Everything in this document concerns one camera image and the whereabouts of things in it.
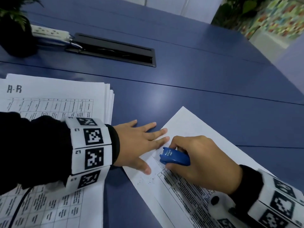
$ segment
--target finger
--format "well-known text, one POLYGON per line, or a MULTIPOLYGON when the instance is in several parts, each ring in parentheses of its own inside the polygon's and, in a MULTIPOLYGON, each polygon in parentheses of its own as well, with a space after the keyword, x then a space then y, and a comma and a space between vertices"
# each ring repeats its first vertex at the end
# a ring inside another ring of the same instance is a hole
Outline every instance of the finger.
POLYGON ((164 128, 164 129, 161 129, 159 131, 156 131, 156 132, 153 132, 153 133, 144 133, 143 136, 148 139, 149 141, 153 141, 155 140, 156 138, 164 135, 165 133, 167 133, 168 129, 167 128, 164 128))
POLYGON ((168 170, 171 170, 174 173, 179 174, 183 178, 187 179, 190 173, 189 167, 188 166, 182 166, 174 163, 167 163, 166 168, 168 170))
POLYGON ((133 169, 139 170, 146 175, 149 175, 151 173, 150 166, 139 157, 137 157, 134 161, 132 161, 132 163, 129 164, 128 166, 133 169))
POLYGON ((170 140, 170 137, 164 137, 155 141, 151 141, 150 142, 150 150, 153 149, 159 149, 160 147, 162 147, 165 143, 167 143, 170 140))
POLYGON ((147 132, 148 130, 154 128, 155 126, 156 126, 156 122, 151 122, 151 123, 146 124, 144 126, 138 127, 138 129, 141 130, 142 132, 147 132))
POLYGON ((137 123, 137 120, 135 119, 131 122, 124 123, 123 125, 128 126, 128 127, 133 127, 136 125, 136 123, 137 123))
POLYGON ((189 144, 190 144, 190 138, 174 136, 174 138, 171 141, 171 144, 169 145, 169 148, 175 149, 176 147, 181 147, 187 150, 189 144))

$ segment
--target electrical outlet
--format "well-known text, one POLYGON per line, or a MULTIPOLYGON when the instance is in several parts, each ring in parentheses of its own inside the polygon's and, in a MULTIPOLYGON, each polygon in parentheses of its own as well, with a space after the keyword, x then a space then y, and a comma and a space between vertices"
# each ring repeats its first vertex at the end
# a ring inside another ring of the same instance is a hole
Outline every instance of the electrical outlet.
POLYGON ((55 39, 70 42, 70 33, 63 30, 56 30, 47 27, 31 25, 34 37, 55 39))

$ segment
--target white wall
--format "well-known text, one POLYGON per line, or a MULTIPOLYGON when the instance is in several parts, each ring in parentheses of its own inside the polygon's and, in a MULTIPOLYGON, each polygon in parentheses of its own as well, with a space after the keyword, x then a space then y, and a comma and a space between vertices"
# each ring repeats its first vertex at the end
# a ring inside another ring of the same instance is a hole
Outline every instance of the white wall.
POLYGON ((284 51, 274 65, 304 94, 304 34, 284 51))
POLYGON ((126 0, 147 7, 211 23, 222 0, 126 0))

